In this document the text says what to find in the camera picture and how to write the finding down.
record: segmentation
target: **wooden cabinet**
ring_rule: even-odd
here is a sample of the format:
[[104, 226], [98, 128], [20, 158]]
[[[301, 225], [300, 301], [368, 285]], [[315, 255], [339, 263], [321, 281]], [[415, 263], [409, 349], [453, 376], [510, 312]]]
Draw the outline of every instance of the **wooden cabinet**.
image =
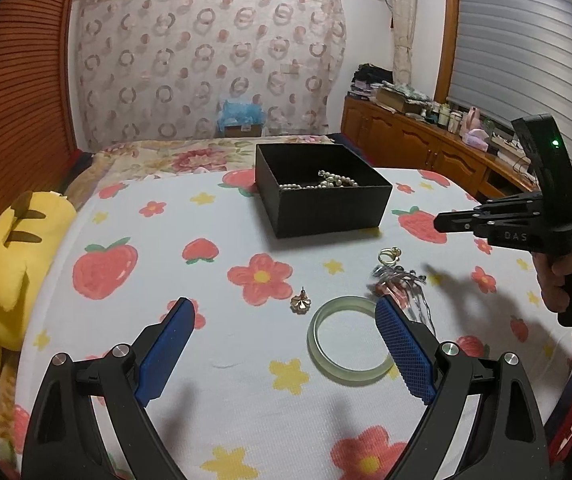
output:
[[399, 140], [394, 146], [395, 168], [429, 170], [432, 156], [439, 148], [439, 139], [419, 127], [401, 124]]
[[436, 126], [371, 102], [346, 98], [342, 133], [376, 168], [435, 171], [480, 198], [532, 190], [530, 183], [495, 156], [474, 150]]
[[360, 137], [368, 134], [368, 122], [370, 116], [368, 110], [359, 106], [359, 101], [351, 99], [344, 105], [344, 116], [342, 117], [342, 132], [351, 139], [355, 146], [360, 146], [364, 141]]
[[385, 116], [374, 114], [368, 124], [368, 132], [360, 136], [359, 148], [368, 153], [368, 160], [376, 168], [395, 168], [397, 152], [391, 146], [399, 143], [399, 130]]
[[477, 190], [486, 171], [481, 162], [444, 143], [431, 160], [431, 171], [450, 178], [466, 190]]

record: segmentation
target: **black jewelry box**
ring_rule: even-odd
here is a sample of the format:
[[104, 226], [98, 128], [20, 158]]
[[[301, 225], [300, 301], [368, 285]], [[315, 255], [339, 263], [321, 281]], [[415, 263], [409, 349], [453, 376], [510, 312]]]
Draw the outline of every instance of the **black jewelry box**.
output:
[[[316, 186], [320, 170], [352, 178], [358, 186], [279, 188]], [[335, 144], [259, 143], [255, 183], [277, 238], [377, 227], [393, 189], [357, 155]]]

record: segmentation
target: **jade bangle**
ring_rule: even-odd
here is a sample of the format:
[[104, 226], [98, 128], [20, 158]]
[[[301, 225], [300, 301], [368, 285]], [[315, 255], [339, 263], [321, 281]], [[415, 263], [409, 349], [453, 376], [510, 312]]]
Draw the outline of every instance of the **jade bangle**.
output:
[[308, 352], [313, 362], [332, 380], [337, 379], [339, 382], [348, 383], [351, 386], [373, 383], [381, 379], [392, 368], [394, 361], [390, 354], [386, 355], [381, 365], [370, 370], [349, 370], [333, 362], [319, 344], [318, 332], [322, 322], [328, 316], [345, 310], [361, 312], [362, 314], [368, 314], [373, 319], [375, 318], [375, 304], [366, 298], [343, 296], [328, 301], [320, 307], [310, 321], [308, 335], [306, 336]]

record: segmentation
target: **blue gripper pad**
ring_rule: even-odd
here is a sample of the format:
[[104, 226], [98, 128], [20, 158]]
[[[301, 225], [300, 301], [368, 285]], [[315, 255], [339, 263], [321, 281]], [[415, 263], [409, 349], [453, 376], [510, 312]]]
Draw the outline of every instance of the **blue gripper pad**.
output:
[[184, 300], [140, 365], [140, 380], [135, 398], [144, 408], [164, 391], [194, 326], [195, 309], [189, 300]]
[[410, 393], [429, 405], [436, 395], [432, 364], [386, 296], [375, 307], [375, 325]]

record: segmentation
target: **sheer curtain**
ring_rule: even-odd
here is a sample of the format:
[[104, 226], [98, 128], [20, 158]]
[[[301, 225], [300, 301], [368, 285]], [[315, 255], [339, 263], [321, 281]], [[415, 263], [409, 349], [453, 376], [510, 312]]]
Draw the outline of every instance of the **sheer curtain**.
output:
[[346, 44], [341, 0], [82, 0], [77, 91], [89, 146], [209, 139], [225, 100], [316, 134]]
[[413, 37], [417, 0], [392, 0], [393, 7], [393, 80], [411, 82]]

